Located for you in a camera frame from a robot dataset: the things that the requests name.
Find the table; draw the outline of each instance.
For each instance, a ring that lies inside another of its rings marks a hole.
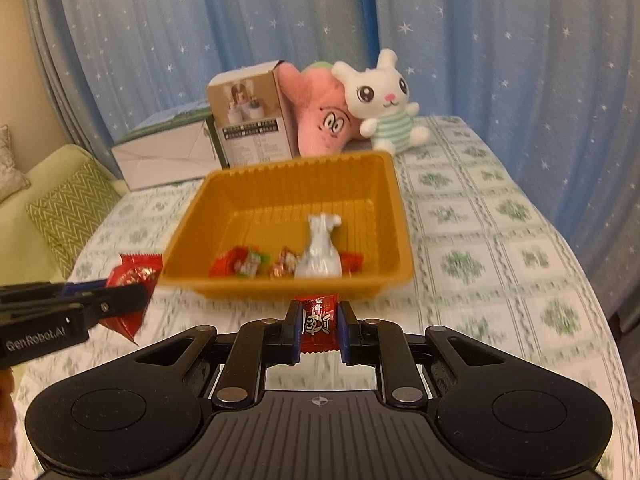
[[[572,378],[608,404],[614,431],[600,463],[607,479],[638,478],[636,423],[622,364],[598,301],[567,243],[536,210],[493,153],[462,120],[423,119],[427,146],[396,157],[414,251],[406,287],[353,304],[356,315],[388,319],[405,332],[450,326]],[[104,278],[119,253],[162,252],[199,182],[130,193],[78,258],[71,281]],[[285,303],[215,303],[158,287],[136,337],[140,346],[198,324],[235,332],[245,322],[282,317]],[[40,471],[24,435],[33,397],[55,381],[136,349],[102,327],[85,344],[31,362],[16,395],[18,464],[14,478]],[[337,352],[303,355],[295,367],[270,368],[268,388],[357,389],[372,369],[347,368]]]

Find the orange plastic tray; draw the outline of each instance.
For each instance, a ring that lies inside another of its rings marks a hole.
[[[332,240],[361,253],[361,273],[342,278],[210,278],[209,267],[236,245],[257,246],[273,261],[283,246],[302,253],[308,215],[336,213]],[[373,298],[414,273],[411,245],[391,156],[356,152],[297,158],[211,173],[194,197],[164,254],[161,285],[214,299],[290,300],[302,294]]]

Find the striped shirt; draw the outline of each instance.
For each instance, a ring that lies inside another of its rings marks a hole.
[[[396,147],[396,152],[401,152],[409,147],[409,137],[411,129],[414,127],[414,120],[407,112],[402,110],[397,114],[378,118],[378,129],[375,139],[390,140]]]

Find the wrapped candy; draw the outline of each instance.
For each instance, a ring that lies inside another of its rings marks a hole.
[[[244,276],[254,278],[269,257],[256,247],[237,246],[220,254],[209,269],[209,276]]]
[[[338,215],[309,215],[311,243],[296,266],[296,278],[339,278],[340,254],[331,242],[331,232],[341,224]]]
[[[300,296],[303,303],[301,347],[303,353],[338,350],[337,319],[335,309],[340,298],[331,296]]]
[[[161,254],[121,254],[122,263],[115,267],[108,279],[106,286],[129,285],[130,283],[144,283],[149,292],[149,298],[156,288],[160,271],[162,270]],[[142,312],[133,312],[126,316],[101,319],[100,324],[113,330],[132,343],[134,336],[142,326],[146,309]]]
[[[271,266],[269,275],[272,278],[284,278],[293,276],[298,266],[299,256],[288,247],[283,247],[280,256]]]
[[[358,253],[340,253],[340,264],[342,275],[351,276],[357,272],[362,272],[364,256]]]

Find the cushion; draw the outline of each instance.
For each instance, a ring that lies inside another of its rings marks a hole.
[[[88,160],[57,188],[27,205],[65,277],[118,200],[120,195],[104,173]]]
[[[29,181],[15,169],[9,128],[0,126],[0,202],[26,187],[29,187]]]

